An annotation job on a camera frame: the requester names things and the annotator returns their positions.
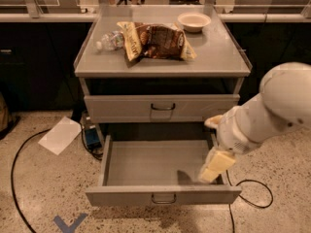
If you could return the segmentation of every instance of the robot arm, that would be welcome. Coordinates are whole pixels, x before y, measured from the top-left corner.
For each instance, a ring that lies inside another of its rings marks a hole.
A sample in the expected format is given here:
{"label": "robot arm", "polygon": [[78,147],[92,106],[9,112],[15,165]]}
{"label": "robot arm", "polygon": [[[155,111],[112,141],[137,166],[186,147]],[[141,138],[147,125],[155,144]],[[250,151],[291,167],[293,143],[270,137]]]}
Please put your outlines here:
{"label": "robot arm", "polygon": [[282,64],[262,78],[258,95],[222,116],[207,119],[205,125],[217,130],[219,146],[210,151],[199,179],[211,182],[234,164],[236,153],[256,150],[268,138],[311,128],[310,92],[311,66]]}

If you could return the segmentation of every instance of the plastic bottle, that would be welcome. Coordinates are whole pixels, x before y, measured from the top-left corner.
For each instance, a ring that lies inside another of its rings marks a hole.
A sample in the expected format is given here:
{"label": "plastic bottle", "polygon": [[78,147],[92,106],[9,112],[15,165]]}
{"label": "plastic bottle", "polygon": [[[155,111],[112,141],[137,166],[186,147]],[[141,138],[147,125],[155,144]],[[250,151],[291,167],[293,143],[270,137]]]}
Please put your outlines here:
{"label": "plastic bottle", "polygon": [[96,42],[98,51],[102,50],[119,50],[123,48],[124,39],[120,31],[112,31],[104,34],[100,41]]}

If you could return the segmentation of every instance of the blue tape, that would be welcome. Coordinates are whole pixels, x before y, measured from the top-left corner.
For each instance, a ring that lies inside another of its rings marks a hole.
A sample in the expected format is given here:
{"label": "blue tape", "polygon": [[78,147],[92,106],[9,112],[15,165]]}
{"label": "blue tape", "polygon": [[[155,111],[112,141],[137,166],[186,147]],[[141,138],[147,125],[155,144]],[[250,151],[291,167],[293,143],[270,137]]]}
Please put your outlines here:
{"label": "blue tape", "polygon": [[54,223],[60,228],[63,233],[74,233],[76,228],[82,223],[82,221],[87,217],[87,214],[80,214],[79,217],[74,221],[73,224],[68,226],[60,216],[54,218]]}

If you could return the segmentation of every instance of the drawer handle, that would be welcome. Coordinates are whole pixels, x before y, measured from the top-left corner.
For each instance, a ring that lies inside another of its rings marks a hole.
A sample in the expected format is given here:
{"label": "drawer handle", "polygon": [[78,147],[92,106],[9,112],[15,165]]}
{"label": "drawer handle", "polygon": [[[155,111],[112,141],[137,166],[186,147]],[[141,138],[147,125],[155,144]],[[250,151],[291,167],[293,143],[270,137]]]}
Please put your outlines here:
{"label": "drawer handle", "polygon": [[155,204],[158,204],[158,205],[170,205],[170,204],[174,204],[174,203],[176,202],[176,199],[177,199],[176,194],[174,194],[174,198],[173,198],[173,200],[171,200],[171,201],[156,201],[156,200],[155,200],[155,195],[154,195],[154,194],[152,195],[152,201],[153,201]]}
{"label": "drawer handle", "polygon": [[159,108],[156,107],[154,104],[152,104],[152,109],[155,111],[173,111],[175,107],[176,107],[175,103],[173,104],[172,107],[164,107],[164,108]]}

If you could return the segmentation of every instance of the drawer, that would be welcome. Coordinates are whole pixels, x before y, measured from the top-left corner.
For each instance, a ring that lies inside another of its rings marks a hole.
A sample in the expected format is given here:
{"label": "drawer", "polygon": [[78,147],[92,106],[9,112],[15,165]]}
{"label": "drawer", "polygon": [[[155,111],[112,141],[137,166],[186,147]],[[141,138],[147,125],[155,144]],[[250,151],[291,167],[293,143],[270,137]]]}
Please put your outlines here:
{"label": "drawer", "polygon": [[107,135],[98,186],[86,196],[92,206],[233,203],[241,187],[222,176],[210,184],[197,180],[209,148],[203,139],[113,141]]}
{"label": "drawer", "polygon": [[223,114],[239,95],[86,96],[92,122],[202,121]]}

